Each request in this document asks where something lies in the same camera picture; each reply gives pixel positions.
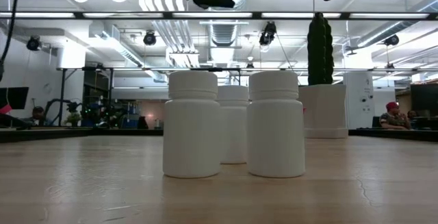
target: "cactus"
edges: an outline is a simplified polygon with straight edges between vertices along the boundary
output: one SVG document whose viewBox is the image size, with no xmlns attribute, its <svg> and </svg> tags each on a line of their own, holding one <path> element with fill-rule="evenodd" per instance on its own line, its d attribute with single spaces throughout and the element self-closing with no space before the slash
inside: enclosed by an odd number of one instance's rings
<svg viewBox="0 0 438 224">
<path fill-rule="evenodd" d="M 322 13 L 315 13 L 307 35 L 309 85 L 325 84 L 326 26 Z"/>
<path fill-rule="evenodd" d="M 331 26 L 326 18 L 324 18 L 326 25 L 326 62 L 325 62 L 325 84 L 333 83 L 333 67 L 335 62 L 333 59 L 333 37 L 331 36 Z"/>
</svg>

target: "wooden table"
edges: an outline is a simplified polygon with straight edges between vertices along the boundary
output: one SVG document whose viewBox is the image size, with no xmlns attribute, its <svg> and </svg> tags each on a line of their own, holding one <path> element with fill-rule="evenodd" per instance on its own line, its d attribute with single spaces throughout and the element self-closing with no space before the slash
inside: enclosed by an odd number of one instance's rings
<svg viewBox="0 0 438 224">
<path fill-rule="evenodd" d="M 246 165 L 205 179 L 162 174 L 162 138 L 0 144 L 0 222 L 437 223 L 438 145 L 308 140 L 307 172 L 268 179 Z"/>
</svg>

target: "desk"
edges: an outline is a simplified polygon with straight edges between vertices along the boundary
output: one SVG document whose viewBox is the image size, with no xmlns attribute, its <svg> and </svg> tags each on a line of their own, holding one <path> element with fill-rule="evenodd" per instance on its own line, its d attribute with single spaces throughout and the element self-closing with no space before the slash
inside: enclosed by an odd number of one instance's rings
<svg viewBox="0 0 438 224">
<path fill-rule="evenodd" d="M 224 165 L 162 174 L 162 137 L 84 136 L 0 144 L 2 223 L 436 223 L 438 145 L 308 140 L 294 179 Z"/>
</svg>

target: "white plastic bottle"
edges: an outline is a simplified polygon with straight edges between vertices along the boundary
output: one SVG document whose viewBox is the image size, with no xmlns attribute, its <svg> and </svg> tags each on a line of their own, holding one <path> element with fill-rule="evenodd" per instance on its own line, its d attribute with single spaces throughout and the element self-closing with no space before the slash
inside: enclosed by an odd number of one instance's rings
<svg viewBox="0 0 438 224">
<path fill-rule="evenodd" d="M 213 73 L 170 74 L 165 104 L 163 172 L 171 177 L 208 177 L 219 173 L 220 106 Z"/>
<path fill-rule="evenodd" d="M 223 164 L 246 163 L 246 107 L 248 87 L 219 86 L 222 132 L 220 143 Z"/>
<path fill-rule="evenodd" d="M 248 170 L 264 177 L 305 172 L 305 142 L 298 76 L 266 71 L 249 78 Z"/>
</svg>

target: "black cable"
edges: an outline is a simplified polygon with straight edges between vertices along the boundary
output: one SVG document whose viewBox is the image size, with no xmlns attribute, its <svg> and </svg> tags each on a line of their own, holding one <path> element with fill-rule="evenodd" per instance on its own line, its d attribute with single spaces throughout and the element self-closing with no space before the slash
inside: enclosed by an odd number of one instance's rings
<svg viewBox="0 0 438 224">
<path fill-rule="evenodd" d="M 9 51 L 9 46 L 11 44 L 12 32 L 14 31 L 17 5 L 18 5 L 18 0 L 14 0 L 14 3 L 12 4 L 12 15 L 11 15 L 11 20 L 10 20 L 10 24 L 9 24 L 8 38 L 6 39 L 5 49 L 3 50 L 3 53 L 1 54 L 1 58 L 0 58 L 0 82 L 3 79 L 3 73 L 5 71 L 5 69 L 4 69 L 5 59 L 6 59 L 6 55 L 8 54 L 8 51 Z"/>
</svg>

